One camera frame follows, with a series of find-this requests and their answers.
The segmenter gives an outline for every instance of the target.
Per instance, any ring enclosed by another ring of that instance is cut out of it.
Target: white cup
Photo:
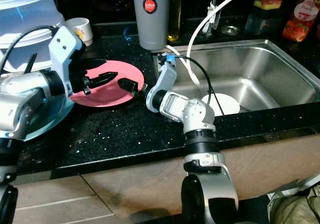
[[[93,43],[94,35],[92,34],[90,22],[87,18],[76,17],[69,19],[65,21],[65,26],[73,30],[87,47]]]

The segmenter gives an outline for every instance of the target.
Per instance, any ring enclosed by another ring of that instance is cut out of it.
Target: black granite countertop
[[[96,25],[95,31],[97,40],[87,48],[86,58],[130,63],[142,71],[146,83],[156,83],[151,54],[139,46],[134,23]],[[184,33],[175,46],[188,44],[192,32]],[[252,38],[257,37],[217,33],[199,37],[196,44]],[[320,78],[320,47],[312,37],[302,43],[271,40]],[[230,149],[318,133],[319,117],[316,102],[218,116],[214,123],[221,149]],[[52,171],[51,178],[57,178],[183,156],[182,130],[182,124],[148,111],[138,99],[104,108],[75,104],[56,127],[24,143],[19,174]]]

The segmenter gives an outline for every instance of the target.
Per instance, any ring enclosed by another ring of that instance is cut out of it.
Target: faucet
[[[217,0],[212,0],[210,6],[208,6],[208,15],[216,8]],[[212,18],[204,25],[202,32],[207,36],[212,34],[212,29],[216,30],[218,28],[221,10],[218,11]]]

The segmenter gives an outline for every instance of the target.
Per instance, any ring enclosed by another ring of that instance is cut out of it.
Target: gray tumbler
[[[134,0],[140,46],[159,50],[167,44],[170,0]]]

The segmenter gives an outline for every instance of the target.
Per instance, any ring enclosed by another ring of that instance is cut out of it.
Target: juice bottle
[[[298,0],[297,5],[287,21],[282,36],[302,42],[306,39],[319,14],[320,0]]]

